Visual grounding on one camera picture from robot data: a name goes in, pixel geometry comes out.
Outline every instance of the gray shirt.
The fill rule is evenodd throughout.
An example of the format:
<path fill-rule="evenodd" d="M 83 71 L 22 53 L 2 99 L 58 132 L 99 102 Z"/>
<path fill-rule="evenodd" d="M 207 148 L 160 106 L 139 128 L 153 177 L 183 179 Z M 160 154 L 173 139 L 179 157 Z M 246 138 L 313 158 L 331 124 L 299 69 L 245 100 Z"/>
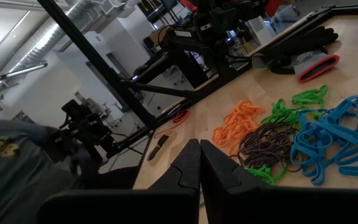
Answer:
<path fill-rule="evenodd" d="M 36 223 L 42 202 L 75 182 L 41 150 L 46 141 L 42 126 L 0 120 L 0 223 Z"/>

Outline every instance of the wooden tabletop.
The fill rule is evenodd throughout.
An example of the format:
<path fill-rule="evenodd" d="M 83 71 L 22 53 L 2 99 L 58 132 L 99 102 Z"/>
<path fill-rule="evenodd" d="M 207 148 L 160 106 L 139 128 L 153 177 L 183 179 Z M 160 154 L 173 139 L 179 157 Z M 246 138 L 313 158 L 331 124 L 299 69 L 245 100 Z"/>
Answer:
<path fill-rule="evenodd" d="M 167 170 L 189 139 L 211 140 L 213 129 L 223 124 L 224 116 L 230 113 L 239 100 L 250 100 L 253 104 L 264 107 L 267 112 L 258 116 L 257 119 L 260 121 L 271 114 L 272 103 L 280 98 L 285 100 L 287 107 L 294 108 L 291 105 L 293 95 L 319 88 L 324 84 L 328 85 L 328 94 L 324 97 L 326 108 L 336 107 L 343 99 L 358 95 L 358 16 L 336 16 L 323 25 L 332 27 L 339 34 L 338 41 L 328 47 L 330 54 L 336 54 L 341 58 L 335 68 L 307 83 L 297 82 L 294 75 L 276 75 L 267 69 L 251 69 L 245 72 L 190 108 L 190 117 L 175 129 L 178 136 L 159 161 L 154 166 L 144 161 L 134 188 L 146 189 L 153 184 Z M 159 127 L 156 133 L 172 125 L 172 122 L 168 122 Z M 346 121 L 345 125 L 352 125 L 352 121 Z M 156 143 L 157 139 L 151 140 L 150 147 L 153 148 Z M 327 157 L 335 155 L 337 150 L 338 147 L 328 150 Z M 274 167 L 273 175 L 280 169 L 280 165 Z M 326 169 L 326 181 L 322 186 L 314 186 L 310 178 L 301 172 L 287 173 L 275 184 L 291 187 L 358 189 L 358 177 L 341 175 L 338 173 L 337 165 L 332 164 Z M 200 210 L 200 223 L 206 223 L 204 208 Z"/>

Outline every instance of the ceiling duct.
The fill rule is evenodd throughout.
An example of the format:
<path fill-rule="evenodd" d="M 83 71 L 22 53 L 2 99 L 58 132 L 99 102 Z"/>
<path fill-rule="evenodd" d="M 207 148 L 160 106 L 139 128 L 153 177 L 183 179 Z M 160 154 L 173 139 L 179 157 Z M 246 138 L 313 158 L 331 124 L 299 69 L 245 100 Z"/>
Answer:
<path fill-rule="evenodd" d="M 82 24 L 78 23 L 83 22 L 82 17 L 84 17 L 92 7 L 93 4 L 90 0 L 78 0 L 65 14 L 76 26 L 80 26 Z M 39 63 L 64 36 L 64 31 L 49 17 L 15 53 L 15 56 L 11 58 L 0 73 L 16 72 L 26 69 L 35 63 Z M 0 92 L 3 90 L 4 84 L 0 82 Z"/>

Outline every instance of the red object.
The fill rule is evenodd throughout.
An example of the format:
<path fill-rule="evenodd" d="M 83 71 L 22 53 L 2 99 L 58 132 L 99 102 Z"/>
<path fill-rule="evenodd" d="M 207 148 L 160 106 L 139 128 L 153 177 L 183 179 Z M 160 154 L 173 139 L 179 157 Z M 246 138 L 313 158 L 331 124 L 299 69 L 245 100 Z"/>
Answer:
<path fill-rule="evenodd" d="M 154 138 L 156 138 L 159 134 L 164 133 L 165 131 L 172 130 L 172 129 L 176 128 L 177 126 L 181 125 L 183 122 L 186 121 L 186 119 L 189 116 L 190 116 L 190 111 L 189 110 L 179 111 L 172 119 L 172 122 L 177 123 L 177 124 L 174 125 L 171 128 L 165 129 L 163 131 L 160 131 L 157 134 L 154 134 Z"/>
<path fill-rule="evenodd" d="M 269 17 L 273 17 L 274 14 L 277 12 L 278 8 L 283 3 L 283 0 L 267 0 L 268 3 L 266 5 L 266 14 Z"/>
<path fill-rule="evenodd" d="M 180 0 L 180 3 L 182 3 L 184 6 L 186 6 L 187 8 L 189 8 L 192 11 L 197 11 L 197 9 L 198 9 L 197 6 L 194 6 L 188 0 Z"/>
<path fill-rule="evenodd" d="M 307 75 L 310 71 L 312 71 L 313 69 L 315 69 L 316 67 L 318 67 L 322 63 L 324 63 L 324 62 L 326 62 L 328 60 L 331 60 L 331 59 L 334 59 L 334 63 L 328 65 L 327 67 L 324 67 L 322 70 L 316 72 L 314 75 L 311 75 L 308 78 L 302 79 L 302 77 Z M 326 57 L 326 58 L 320 60 L 319 62 L 315 63 L 312 67 L 310 67 L 310 68 L 306 69 L 304 72 L 302 72 L 302 74 L 300 74 L 298 76 L 298 82 L 305 83 L 307 81 L 310 81 L 310 80 L 316 78 L 317 76 L 323 74 L 326 70 L 328 70 L 328 69 L 332 68 L 333 66 L 335 66 L 338 63 L 338 61 L 339 61 L 339 56 L 338 55 L 331 55 L 329 57 Z"/>

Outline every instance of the sleeve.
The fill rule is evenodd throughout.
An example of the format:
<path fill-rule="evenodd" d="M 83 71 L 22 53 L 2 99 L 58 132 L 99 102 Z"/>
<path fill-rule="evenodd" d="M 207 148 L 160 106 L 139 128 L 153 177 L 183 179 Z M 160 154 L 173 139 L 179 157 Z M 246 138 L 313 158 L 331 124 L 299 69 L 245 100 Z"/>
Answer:
<path fill-rule="evenodd" d="M 28 137 L 38 146 L 43 146 L 48 141 L 48 129 L 37 124 L 29 124 L 22 121 L 0 119 L 1 132 L 14 132 Z"/>

